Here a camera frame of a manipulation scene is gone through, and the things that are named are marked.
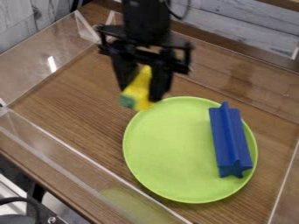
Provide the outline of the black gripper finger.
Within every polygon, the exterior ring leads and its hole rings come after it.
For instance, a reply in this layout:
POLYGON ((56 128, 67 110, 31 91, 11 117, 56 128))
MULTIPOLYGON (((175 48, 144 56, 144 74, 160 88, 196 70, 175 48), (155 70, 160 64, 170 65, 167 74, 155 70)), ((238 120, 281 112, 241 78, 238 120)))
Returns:
POLYGON ((174 79, 174 70, 163 59, 156 59, 151 65, 152 79, 150 83, 150 101, 159 102, 170 91, 174 79))
POLYGON ((135 59, 126 54, 114 53, 111 55, 111 59, 118 85, 120 90, 124 90, 136 77, 139 72, 139 65, 135 59))

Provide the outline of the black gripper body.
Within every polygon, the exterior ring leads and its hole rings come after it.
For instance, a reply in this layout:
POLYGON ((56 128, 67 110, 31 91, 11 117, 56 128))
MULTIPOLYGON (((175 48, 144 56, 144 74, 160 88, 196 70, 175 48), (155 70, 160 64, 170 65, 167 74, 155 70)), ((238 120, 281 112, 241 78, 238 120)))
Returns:
POLYGON ((162 61, 176 73, 190 72, 192 43, 171 31, 171 17, 184 19, 174 13, 172 0, 122 0, 123 23, 99 24, 99 52, 122 54, 140 64, 162 61))

